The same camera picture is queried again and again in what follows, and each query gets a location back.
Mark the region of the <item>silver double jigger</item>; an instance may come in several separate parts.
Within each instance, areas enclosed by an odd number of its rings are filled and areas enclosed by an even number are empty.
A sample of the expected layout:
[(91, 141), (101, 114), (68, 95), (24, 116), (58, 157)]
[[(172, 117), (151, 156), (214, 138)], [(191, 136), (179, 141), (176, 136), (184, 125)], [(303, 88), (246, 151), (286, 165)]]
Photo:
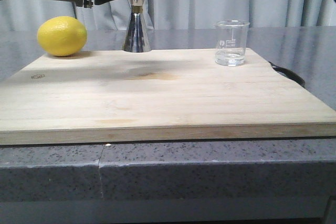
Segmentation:
[(133, 53), (149, 52), (151, 47), (143, 17), (145, 0), (129, 1), (131, 4), (131, 14), (122, 50)]

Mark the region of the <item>clear glass beaker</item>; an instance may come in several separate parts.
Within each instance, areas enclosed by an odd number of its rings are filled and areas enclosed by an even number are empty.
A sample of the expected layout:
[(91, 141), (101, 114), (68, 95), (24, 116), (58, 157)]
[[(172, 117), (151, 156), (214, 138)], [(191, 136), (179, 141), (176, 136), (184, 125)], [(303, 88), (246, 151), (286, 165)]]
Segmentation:
[(221, 20), (215, 24), (217, 64), (235, 67), (244, 63), (249, 25), (243, 20)]

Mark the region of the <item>yellow lemon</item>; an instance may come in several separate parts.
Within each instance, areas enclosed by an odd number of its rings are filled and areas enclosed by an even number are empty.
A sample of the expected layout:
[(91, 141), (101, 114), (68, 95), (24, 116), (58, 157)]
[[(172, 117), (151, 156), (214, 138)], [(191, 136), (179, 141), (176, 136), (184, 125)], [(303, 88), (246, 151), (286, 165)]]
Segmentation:
[(44, 22), (36, 37), (44, 51), (53, 56), (65, 57), (83, 48), (87, 42), (87, 30), (79, 20), (59, 16)]

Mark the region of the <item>grey curtain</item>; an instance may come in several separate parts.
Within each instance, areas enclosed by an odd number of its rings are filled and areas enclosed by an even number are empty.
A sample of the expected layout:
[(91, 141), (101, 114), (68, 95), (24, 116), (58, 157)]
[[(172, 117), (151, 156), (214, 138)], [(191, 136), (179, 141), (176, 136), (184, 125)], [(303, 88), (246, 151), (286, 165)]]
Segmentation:
[[(88, 30), (125, 30), (128, 0), (94, 8), (49, 0), (2, 0), (1, 31), (33, 31), (57, 16), (79, 19)], [(244, 20), (251, 27), (334, 26), (334, 0), (146, 0), (149, 29), (207, 29), (220, 20)]]

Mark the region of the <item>wooden cutting board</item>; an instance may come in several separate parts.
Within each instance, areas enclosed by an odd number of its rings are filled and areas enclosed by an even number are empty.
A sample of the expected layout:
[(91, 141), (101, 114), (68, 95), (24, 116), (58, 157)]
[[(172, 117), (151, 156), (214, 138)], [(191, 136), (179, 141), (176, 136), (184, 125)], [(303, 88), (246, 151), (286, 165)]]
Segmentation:
[(43, 55), (1, 83), (1, 144), (335, 136), (335, 111), (248, 49)]

